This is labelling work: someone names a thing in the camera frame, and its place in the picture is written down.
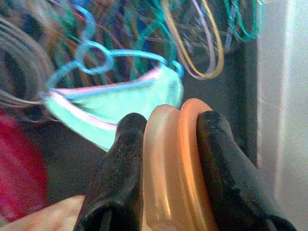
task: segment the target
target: tangled cords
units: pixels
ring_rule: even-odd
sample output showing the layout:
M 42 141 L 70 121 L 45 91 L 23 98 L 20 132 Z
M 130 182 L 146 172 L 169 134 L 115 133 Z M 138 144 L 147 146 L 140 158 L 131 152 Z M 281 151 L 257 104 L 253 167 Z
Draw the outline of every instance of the tangled cords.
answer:
M 12 90 L 0 89 L 0 107 L 13 109 L 23 120 L 35 122 L 27 118 L 23 110 L 42 105 L 39 93 L 44 90 L 48 77 L 53 73 L 52 63 L 38 43 L 2 17 L 0 48 L 18 63 L 25 81 L 25 90 L 21 98 Z M 13 77 L 9 78 L 12 81 L 2 83 L 4 89 L 14 89 L 14 86 L 8 86 L 13 84 Z
M 241 42 L 249 42 L 250 40 L 256 39 L 261 24 L 258 23 L 257 3 L 259 2 L 260 4 L 260 12 L 261 12 L 260 21 L 262 21 L 263 9 L 264 9 L 263 0 L 252 0 L 253 21 L 252 21 L 251 32 L 248 32 L 244 26 L 238 0 L 232 1 L 232 6 L 234 7 L 235 12 L 232 12 L 232 7 L 230 6 L 229 0 L 224 0 L 224 2 L 226 6 L 227 15 L 229 18 L 229 26 L 231 27 L 237 39 Z M 238 22 L 242 34 L 238 32 L 238 29 L 236 27 L 236 22 Z
M 211 44 L 211 36 L 209 34 L 206 22 L 202 16 L 201 10 L 197 4 L 197 2 L 195 0 L 192 0 L 193 4 L 195 5 L 197 12 L 202 20 L 202 24 L 205 28 L 205 34 L 207 35 L 207 39 L 208 39 L 208 44 Z M 210 22 L 212 24 L 213 30 L 214 30 L 214 35 L 215 38 L 217 40 L 217 47 L 218 47 L 218 63 L 216 68 L 213 70 L 213 64 L 215 64 L 213 61 L 213 51 L 212 54 L 210 56 L 212 56 L 211 60 L 212 62 L 210 63 L 210 66 L 207 70 L 207 72 L 205 73 L 201 73 L 196 66 L 193 64 L 191 58 L 189 57 L 188 51 L 186 50 L 185 46 L 184 46 L 184 42 L 181 40 L 180 38 L 180 34 L 178 32 L 178 29 L 176 27 L 176 24 L 172 18 L 172 13 L 169 9 L 169 5 L 170 5 L 170 0 L 162 0 L 162 6 L 165 12 L 165 16 L 166 16 L 166 23 L 171 31 L 171 33 L 174 36 L 177 48 L 178 48 L 178 54 L 180 56 L 180 59 L 182 60 L 182 63 L 184 64 L 186 70 L 191 74 L 191 76 L 193 76 L 194 78 L 198 79 L 198 80 L 205 80 L 205 79 L 212 79 L 217 77 L 223 68 L 223 64 L 224 64 L 224 56 L 223 56 L 223 47 L 222 47 L 222 43 L 221 43 L 221 39 L 220 39 L 220 35 L 214 20 L 214 17 L 211 13 L 211 10 L 206 2 L 206 0 L 202 0 L 201 1 L 207 14 L 208 17 L 210 19 Z
M 81 14 L 83 14 L 86 18 L 85 21 L 85 29 L 81 33 L 81 39 L 83 42 L 77 47 L 76 52 L 75 52 L 75 60 L 65 64 L 62 66 L 59 70 L 57 70 L 52 77 L 48 80 L 47 82 L 47 89 L 51 91 L 55 91 L 59 94 L 61 94 L 57 89 L 54 88 L 54 86 L 59 82 L 60 79 L 62 79 L 67 73 L 72 71 L 75 68 L 79 68 L 83 72 L 90 74 L 90 75 L 95 75 L 98 73 L 104 73 L 107 71 L 110 71 L 113 68 L 114 64 L 114 58 L 113 57 L 119 57 L 119 56 L 135 56 L 135 57 L 144 57 L 144 58 L 149 58 L 149 59 L 154 59 L 159 62 L 160 65 L 166 65 L 167 61 L 165 58 L 158 54 L 153 54 L 150 52 L 144 52 L 144 51 L 139 51 L 139 50 L 108 50 L 106 47 L 103 45 L 91 41 L 90 38 L 94 35 L 95 33 L 95 21 L 93 16 L 85 10 L 83 7 L 74 6 L 77 11 L 79 11 Z M 97 48 L 100 51 L 103 52 L 105 56 L 105 62 L 103 65 L 94 67 L 94 68 L 86 68 L 84 65 L 84 57 L 86 52 L 90 48 Z M 173 65 L 176 67 L 179 76 L 183 75 L 183 70 L 182 67 L 179 63 L 173 61 Z

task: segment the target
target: blue loop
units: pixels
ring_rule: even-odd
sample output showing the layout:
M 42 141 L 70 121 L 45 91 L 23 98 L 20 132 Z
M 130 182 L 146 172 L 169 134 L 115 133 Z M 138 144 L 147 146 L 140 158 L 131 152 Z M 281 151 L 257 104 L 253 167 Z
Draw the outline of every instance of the blue loop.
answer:
M 85 56 L 86 51 L 91 47 L 98 48 L 99 50 L 101 50 L 103 52 L 103 54 L 105 55 L 105 58 L 106 58 L 104 65 L 94 67 L 94 68 L 91 68 L 91 69 L 88 69 L 88 68 L 85 67 L 84 56 Z M 112 69 L 113 64 L 114 64 L 114 59 L 111 56 L 111 52 L 106 47 L 104 47 L 103 45 L 101 45 L 97 42 L 93 42 L 93 41 L 87 41 L 87 42 L 81 44 L 76 49 L 75 59 L 78 61 L 79 68 L 83 72 L 90 74 L 90 75 L 95 75 L 95 74 L 98 74 L 98 73 L 110 71 Z

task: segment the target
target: skin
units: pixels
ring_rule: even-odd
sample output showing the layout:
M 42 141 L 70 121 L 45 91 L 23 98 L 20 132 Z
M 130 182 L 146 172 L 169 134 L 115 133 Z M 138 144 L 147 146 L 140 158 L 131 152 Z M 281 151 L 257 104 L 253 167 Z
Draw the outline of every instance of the skin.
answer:
M 74 196 L 16 220 L 0 231 L 73 231 L 84 196 Z

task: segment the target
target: gray wire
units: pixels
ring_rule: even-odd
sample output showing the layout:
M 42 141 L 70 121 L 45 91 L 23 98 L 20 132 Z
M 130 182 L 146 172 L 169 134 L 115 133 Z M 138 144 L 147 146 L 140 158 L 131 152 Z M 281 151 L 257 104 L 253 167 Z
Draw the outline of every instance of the gray wire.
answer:
M 6 51 L 18 63 L 25 79 L 25 93 L 22 98 L 0 90 L 0 107 L 15 108 L 16 111 L 22 112 L 20 110 L 22 108 L 42 105 L 39 93 L 45 90 L 46 81 L 54 72 L 46 52 L 29 35 L 2 17 L 0 17 L 0 49 Z

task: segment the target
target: black object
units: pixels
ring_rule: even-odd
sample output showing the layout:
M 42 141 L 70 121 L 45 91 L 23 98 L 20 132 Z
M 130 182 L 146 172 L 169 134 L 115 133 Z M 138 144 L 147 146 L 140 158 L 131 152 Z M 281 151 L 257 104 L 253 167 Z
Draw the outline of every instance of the black object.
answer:
M 221 231 L 296 231 L 284 218 L 256 167 L 234 142 L 217 112 L 197 120 L 197 142 L 206 189 Z
M 146 119 L 132 113 L 90 182 L 74 231 L 139 231 L 142 224 L 142 148 Z

